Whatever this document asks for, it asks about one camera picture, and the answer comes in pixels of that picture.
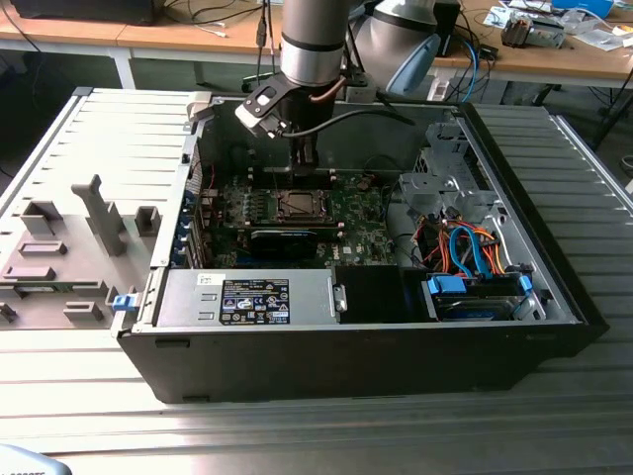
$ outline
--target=blue drive bracket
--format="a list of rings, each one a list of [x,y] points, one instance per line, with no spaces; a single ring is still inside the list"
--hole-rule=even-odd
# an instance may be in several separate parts
[[[434,275],[426,283],[431,295],[466,293],[464,279],[456,275]]]

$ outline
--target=desk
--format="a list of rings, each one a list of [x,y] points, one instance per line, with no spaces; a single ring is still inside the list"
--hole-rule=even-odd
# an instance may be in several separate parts
[[[136,87],[130,68],[132,58],[254,64],[257,57],[254,37],[258,22],[257,12],[227,20],[225,32],[228,38],[219,38],[194,26],[175,24],[168,19],[162,19],[152,27],[23,19],[9,0],[0,1],[5,2],[14,21],[42,51],[111,57],[116,63],[124,88]],[[220,4],[220,0],[192,0],[195,9],[215,3]],[[633,59],[627,49],[604,52],[574,38],[567,38],[561,49],[504,47],[499,29],[486,27],[475,21],[477,19],[481,22],[485,17],[484,11],[495,3],[494,0],[465,0],[466,16],[473,31],[484,38],[484,43],[499,48],[498,61],[491,73],[491,79],[620,87],[633,66]],[[250,5],[236,4],[223,12],[233,13],[248,7]],[[613,23],[631,22],[633,14],[618,11],[609,20]],[[279,7],[273,8],[273,27],[278,44],[281,32]],[[0,49],[33,49],[1,14]],[[270,64],[268,53],[262,57],[262,63]],[[458,73],[461,74],[468,64],[469,58],[456,51],[451,57],[436,58],[429,74],[435,76],[434,84],[438,85]]]

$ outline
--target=ridged metal surface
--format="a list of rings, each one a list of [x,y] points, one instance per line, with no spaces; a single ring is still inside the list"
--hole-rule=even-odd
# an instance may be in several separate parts
[[[525,116],[567,143],[539,110]],[[504,123],[500,130],[510,129]],[[628,216],[602,208],[543,211],[553,231],[572,233],[570,242],[585,239],[575,236],[584,225],[598,233],[596,224],[610,229]],[[596,285],[600,275],[628,276],[629,260],[619,255],[571,259]],[[0,332],[0,442],[49,453],[75,474],[91,475],[631,473],[633,297],[595,298],[611,325],[606,335],[495,393],[166,406],[108,332]],[[428,365],[442,362],[403,364],[423,378]]]
[[[477,111],[589,294],[601,297],[598,309],[608,319],[627,318],[630,309],[613,312],[620,299],[633,299],[628,196],[613,186],[615,180],[567,124],[545,109],[477,106]],[[515,138],[522,138],[520,146]]]

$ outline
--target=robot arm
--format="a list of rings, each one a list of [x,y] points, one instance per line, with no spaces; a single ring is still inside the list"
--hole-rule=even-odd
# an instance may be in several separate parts
[[[282,72],[263,82],[235,110],[241,122],[256,135],[267,134],[270,138],[300,135],[290,143],[291,168],[300,174],[318,165],[317,134],[300,133],[316,128],[332,116],[335,93],[342,86],[341,61],[349,13],[357,10],[360,3],[286,0]],[[367,52],[368,63],[377,76],[390,78],[389,84],[379,84],[388,92],[391,89],[406,93],[413,82],[421,81],[435,57],[439,40],[434,49],[435,41],[428,47],[428,39],[436,37],[432,34],[432,4],[430,0],[429,11],[428,1],[385,0],[375,8],[375,16],[356,20],[362,22],[357,30],[359,38],[363,38],[361,46]],[[386,42],[392,53],[382,50],[379,54],[371,53],[381,42]],[[412,57],[420,56],[422,47],[426,47],[422,52],[430,54],[430,58],[426,62],[411,61]]]

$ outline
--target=warning label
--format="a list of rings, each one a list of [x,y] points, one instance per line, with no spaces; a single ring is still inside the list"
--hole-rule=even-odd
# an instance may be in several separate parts
[[[286,279],[225,280],[222,325],[290,323],[290,287]]]

